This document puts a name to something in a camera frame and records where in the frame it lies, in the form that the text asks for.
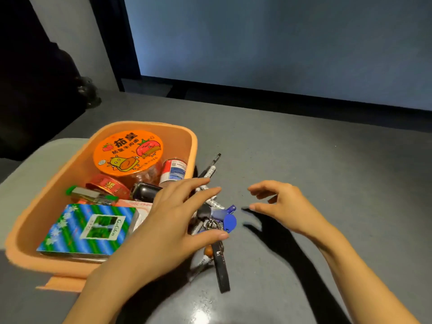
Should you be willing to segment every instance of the black pen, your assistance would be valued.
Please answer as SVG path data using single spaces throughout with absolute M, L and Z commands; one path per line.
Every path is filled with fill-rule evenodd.
M 221 156 L 221 154 L 218 153 L 217 156 L 213 159 L 213 161 L 212 161 L 212 163 L 210 164 L 210 166 L 207 167 L 207 168 L 205 169 L 205 171 L 203 171 L 203 172 L 198 176 L 198 178 L 203 178 L 204 175 L 207 174 L 207 172 L 209 171 L 210 167 L 214 166 L 214 164 L 219 160 L 220 156 Z

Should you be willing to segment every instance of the gray table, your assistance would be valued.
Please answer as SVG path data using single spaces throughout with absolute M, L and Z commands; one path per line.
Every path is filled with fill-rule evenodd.
M 119 92 L 102 92 L 101 97 L 100 107 L 56 138 L 88 138 L 118 120 L 186 126 L 198 137 L 200 169 L 222 153 L 211 182 L 223 187 L 219 202 L 248 205 L 253 198 L 247 186 L 263 179 L 299 186 L 408 309 L 423 323 L 431 322 L 431 134 Z M 242 212 L 237 218 L 238 228 L 225 242 L 231 292 L 219 294 L 214 270 L 208 270 L 192 284 L 175 287 L 148 323 L 315 322 L 293 270 L 297 265 L 288 265 L 242 226 L 259 226 L 255 218 Z M 295 240 L 345 310 L 321 254 L 302 236 Z M 312 285 L 319 285 L 309 272 Z M 164 288 L 173 286 L 160 284 L 157 291 Z M 140 301 L 145 291 L 141 294 L 129 305 L 135 314 L 125 315 L 127 322 L 140 323 L 147 317 L 140 314 L 150 313 L 148 303 Z M 322 299 L 326 304 L 331 295 Z M 32 294 L 17 302 L 37 301 Z

